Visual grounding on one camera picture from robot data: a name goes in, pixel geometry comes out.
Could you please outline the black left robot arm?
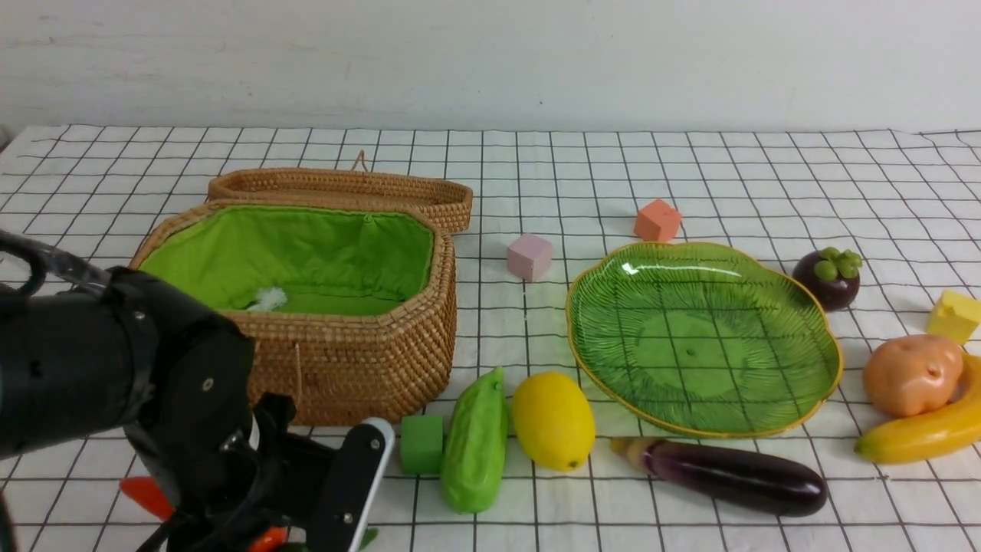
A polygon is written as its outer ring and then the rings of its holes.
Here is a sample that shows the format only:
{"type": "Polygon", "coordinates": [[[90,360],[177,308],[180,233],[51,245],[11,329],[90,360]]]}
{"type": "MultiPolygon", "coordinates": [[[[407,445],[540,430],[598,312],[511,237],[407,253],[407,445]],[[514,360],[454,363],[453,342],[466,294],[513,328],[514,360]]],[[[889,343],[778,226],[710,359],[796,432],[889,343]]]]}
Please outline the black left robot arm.
{"type": "Polygon", "coordinates": [[[244,551],[309,530],[333,452],[248,398],[254,343],[158,278],[116,267],[55,296],[2,295],[2,457],[123,429],[176,511],[172,551],[244,551]]]}

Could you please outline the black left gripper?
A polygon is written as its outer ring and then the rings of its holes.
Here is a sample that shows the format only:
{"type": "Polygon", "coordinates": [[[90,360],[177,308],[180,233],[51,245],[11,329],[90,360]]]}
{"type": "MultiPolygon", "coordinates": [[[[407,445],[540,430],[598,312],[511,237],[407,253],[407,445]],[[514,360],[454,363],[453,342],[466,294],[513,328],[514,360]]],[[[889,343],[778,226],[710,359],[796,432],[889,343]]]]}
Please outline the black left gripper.
{"type": "Polygon", "coordinates": [[[321,506],[336,454],[287,430],[290,398],[250,405],[252,339],[147,273],[123,269],[123,293],[156,335],[147,401],[125,433],[175,510],[141,550],[245,551],[281,524],[303,527],[309,551],[346,549],[346,525],[321,506]]]}

